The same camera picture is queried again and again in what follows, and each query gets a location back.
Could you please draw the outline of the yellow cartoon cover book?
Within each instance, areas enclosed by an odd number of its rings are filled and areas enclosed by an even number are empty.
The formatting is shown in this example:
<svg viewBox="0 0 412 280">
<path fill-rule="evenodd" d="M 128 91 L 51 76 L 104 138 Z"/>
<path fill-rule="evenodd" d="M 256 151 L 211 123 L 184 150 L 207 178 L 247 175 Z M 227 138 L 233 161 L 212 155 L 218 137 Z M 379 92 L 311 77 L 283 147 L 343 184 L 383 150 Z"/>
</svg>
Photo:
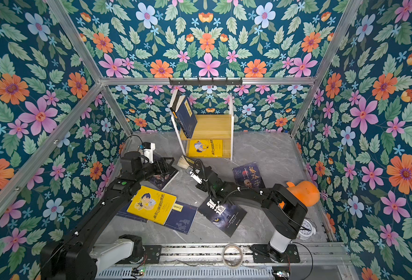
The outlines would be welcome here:
<svg viewBox="0 0 412 280">
<path fill-rule="evenodd" d="M 141 186 L 127 208 L 129 214 L 164 225 L 172 212 L 177 197 L 162 191 Z"/>
</svg>

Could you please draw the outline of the blue book yellow label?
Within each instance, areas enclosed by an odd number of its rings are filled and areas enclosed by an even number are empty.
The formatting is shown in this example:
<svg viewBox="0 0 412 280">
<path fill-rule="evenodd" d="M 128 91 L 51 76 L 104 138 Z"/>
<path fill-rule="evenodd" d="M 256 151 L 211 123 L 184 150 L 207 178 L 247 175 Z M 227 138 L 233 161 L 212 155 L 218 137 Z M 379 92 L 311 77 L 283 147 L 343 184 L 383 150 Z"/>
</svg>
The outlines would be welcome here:
<svg viewBox="0 0 412 280">
<path fill-rule="evenodd" d="M 180 96 L 175 113 L 186 138 L 192 138 L 198 121 L 185 95 Z"/>
<path fill-rule="evenodd" d="M 194 163 L 195 161 L 188 158 L 187 156 L 182 155 L 177 162 L 178 167 L 185 169 L 187 171 L 194 170 Z"/>
</svg>

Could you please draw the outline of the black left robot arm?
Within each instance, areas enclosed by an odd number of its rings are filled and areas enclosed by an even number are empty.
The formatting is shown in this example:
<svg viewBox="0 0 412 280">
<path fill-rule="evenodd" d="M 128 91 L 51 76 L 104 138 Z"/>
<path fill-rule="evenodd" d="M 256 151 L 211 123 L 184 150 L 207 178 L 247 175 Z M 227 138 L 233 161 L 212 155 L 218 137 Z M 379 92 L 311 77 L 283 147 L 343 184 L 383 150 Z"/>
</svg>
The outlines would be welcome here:
<svg viewBox="0 0 412 280">
<path fill-rule="evenodd" d="M 140 263 L 145 249 L 139 236 L 125 234 L 115 242 L 94 249 L 106 226 L 119 210 L 131 203 L 141 182 L 169 171 L 174 158 L 151 161 L 132 151 L 120 158 L 121 170 L 106 187 L 103 198 L 70 233 L 60 241 L 50 241 L 40 252 L 40 276 L 43 280 L 93 280 L 97 274 L 124 259 Z"/>
</svg>

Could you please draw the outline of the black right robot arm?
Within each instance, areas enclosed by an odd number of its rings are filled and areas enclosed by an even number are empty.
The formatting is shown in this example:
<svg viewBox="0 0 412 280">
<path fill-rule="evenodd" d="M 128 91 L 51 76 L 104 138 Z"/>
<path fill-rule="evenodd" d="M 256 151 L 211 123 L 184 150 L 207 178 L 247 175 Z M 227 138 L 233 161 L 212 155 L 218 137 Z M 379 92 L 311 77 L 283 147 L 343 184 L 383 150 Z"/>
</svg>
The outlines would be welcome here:
<svg viewBox="0 0 412 280">
<path fill-rule="evenodd" d="M 246 216 L 243 205 L 263 211 L 275 229 L 268 244 L 272 258 L 285 254 L 291 241 L 304 228 L 302 223 L 308 208 L 281 184 L 258 189 L 225 182 L 201 161 L 188 171 L 197 182 L 196 188 L 208 195 L 198 211 L 223 231 L 229 228 L 229 236 Z"/>
</svg>

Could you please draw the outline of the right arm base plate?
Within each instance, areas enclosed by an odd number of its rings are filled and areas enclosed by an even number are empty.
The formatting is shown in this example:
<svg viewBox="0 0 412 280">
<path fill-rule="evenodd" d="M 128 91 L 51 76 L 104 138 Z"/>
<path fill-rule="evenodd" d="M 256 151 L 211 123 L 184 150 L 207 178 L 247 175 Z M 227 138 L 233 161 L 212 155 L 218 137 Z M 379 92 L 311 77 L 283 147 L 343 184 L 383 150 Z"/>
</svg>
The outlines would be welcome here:
<svg viewBox="0 0 412 280">
<path fill-rule="evenodd" d="M 300 256 L 296 245 L 288 244 L 284 253 L 279 253 L 270 245 L 251 245 L 253 261 L 255 263 L 300 263 Z"/>
</svg>

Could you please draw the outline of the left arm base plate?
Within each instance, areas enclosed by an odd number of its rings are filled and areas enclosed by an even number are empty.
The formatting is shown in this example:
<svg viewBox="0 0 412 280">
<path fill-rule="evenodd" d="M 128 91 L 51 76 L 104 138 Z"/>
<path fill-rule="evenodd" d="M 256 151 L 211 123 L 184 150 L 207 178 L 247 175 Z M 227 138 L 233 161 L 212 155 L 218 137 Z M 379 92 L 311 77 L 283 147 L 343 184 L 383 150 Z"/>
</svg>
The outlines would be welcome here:
<svg viewBox="0 0 412 280">
<path fill-rule="evenodd" d="M 145 245 L 142 256 L 130 256 L 126 259 L 120 260 L 117 264 L 131 264 L 131 265 L 145 265 L 145 264 L 159 264 L 162 255 L 161 245 Z"/>
</svg>

